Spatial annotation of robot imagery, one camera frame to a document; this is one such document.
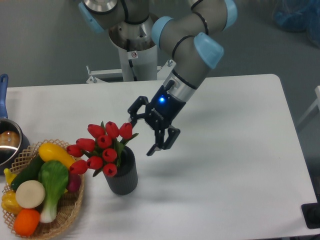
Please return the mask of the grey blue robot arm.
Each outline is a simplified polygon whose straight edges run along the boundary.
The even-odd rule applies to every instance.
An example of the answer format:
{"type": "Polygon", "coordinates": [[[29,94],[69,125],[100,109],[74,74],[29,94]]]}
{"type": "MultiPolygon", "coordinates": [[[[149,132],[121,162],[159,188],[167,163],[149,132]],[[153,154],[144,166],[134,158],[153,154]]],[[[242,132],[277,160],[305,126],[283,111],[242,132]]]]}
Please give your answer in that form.
{"type": "Polygon", "coordinates": [[[238,17],[232,0],[191,0],[189,6],[191,13],[175,20],[156,17],[147,0],[82,0],[78,5],[94,32],[108,32],[118,49],[125,82],[155,80],[158,50],[174,62],[154,97],[140,96],[128,109],[133,125],[143,119],[154,130],[149,156],[174,144],[180,130],[172,121],[224,55],[212,35],[226,30],[238,17]]]}

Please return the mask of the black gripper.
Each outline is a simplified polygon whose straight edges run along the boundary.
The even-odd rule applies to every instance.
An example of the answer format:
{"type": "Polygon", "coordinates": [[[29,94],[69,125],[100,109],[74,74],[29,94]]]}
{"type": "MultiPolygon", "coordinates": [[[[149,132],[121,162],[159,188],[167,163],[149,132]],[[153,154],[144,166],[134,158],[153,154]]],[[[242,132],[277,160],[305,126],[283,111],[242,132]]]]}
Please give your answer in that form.
{"type": "Polygon", "coordinates": [[[168,150],[173,146],[181,131],[173,127],[171,123],[185,104],[186,102],[180,101],[170,95],[162,85],[151,101],[146,96],[139,96],[128,108],[129,122],[133,128],[138,120],[144,119],[154,130],[155,143],[146,153],[148,157],[157,151],[168,150]],[[138,110],[142,106],[145,106],[145,110],[142,113],[138,113],[138,110]],[[168,133],[166,139],[165,129],[167,129],[168,133]]]}

